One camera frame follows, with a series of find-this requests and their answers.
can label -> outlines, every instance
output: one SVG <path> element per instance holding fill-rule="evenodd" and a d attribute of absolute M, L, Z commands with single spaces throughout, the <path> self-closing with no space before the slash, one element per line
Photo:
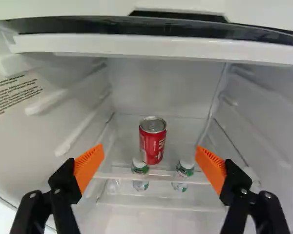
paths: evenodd
<path fill-rule="evenodd" d="M 159 163 L 164 155 L 166 129 L 159 133 L 147 133 L 140 127 L 139 132 L 142 161 L 149 165 Z"/>

refrigerator shelf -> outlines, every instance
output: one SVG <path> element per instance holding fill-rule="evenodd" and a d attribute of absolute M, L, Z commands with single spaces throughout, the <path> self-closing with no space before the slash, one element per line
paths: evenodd
<path fill-rule="evenodd" d="M 149 180 L 149 181 L 169 181 L 180 182 L 186 184 L 200 184 L 209 185 L 209 181 L 206 179 L 202 172 L 195 172 L 193 176 L 187 179 L 174 178 L 175 171 L 159 170 L 150 168 L 148 175 L 133 174 L 128 167 L 112 167 L 110 173 L 97 172 L 94 175 L 94 179 L 121 179 L 121 180 Z"/>
<path fill-rule="evenodd" d="M 109 180 L 97 205 L 191 212 L 225 211 L 210 185 L 192 184 L 187 191 L 180 193 L 167 181 L 152 181 L 147 190 L 138 192 L 129 180 Z"/>

soda can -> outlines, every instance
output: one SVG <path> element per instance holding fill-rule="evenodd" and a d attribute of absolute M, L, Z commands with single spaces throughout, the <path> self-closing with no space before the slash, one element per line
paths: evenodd
<path fill-rule="evenodd" d="M 140 155 L 148 165 L 159 163 L 164 155 L 166 141 L 166 121 L 160 117 L 150 116 L 141 120 Z"/>

plastic bottle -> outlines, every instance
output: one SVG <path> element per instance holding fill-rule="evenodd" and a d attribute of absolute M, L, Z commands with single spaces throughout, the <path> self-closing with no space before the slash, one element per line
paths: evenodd
<path fill-rule="evenodd" d="M 146 175 L 149 171 L 149 166 L 145 162 L 139 161 L 138 159 L 133 158 L 132 165 L 131 165 L 131 171 L 134 174 Z M 149 181 L 147 181 L 147 180 L 133 180 L 132 186 L 139 192 L 145 191 L 145 190 L 147 190 L 147 188 L 149 186 Z"/>
<path fill-rule="evenodd" d="M 194 174 L 194 163 L 180 160 L 176 165 L 175 178 L 188 178 Z M 171 182 L 174 190 L 184 193 L 188 189 L 188 184 L 181 182 Z"/>

refrigerator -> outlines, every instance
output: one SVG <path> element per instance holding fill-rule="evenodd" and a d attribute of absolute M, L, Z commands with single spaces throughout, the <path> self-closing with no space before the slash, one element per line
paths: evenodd
<path fill-rule="evenodd" d="M 167 138 L 141 176 L 147 116 Z M 293 0 L 0 1 L 0 200 L 16 210 L 98 144 L 105 158 L 72 206 L 83 234 L 219 233 L 228 208 L 200 167 L 184 193 L 171 185 L 197 145 L 276 194 L 293 233 Z"/>

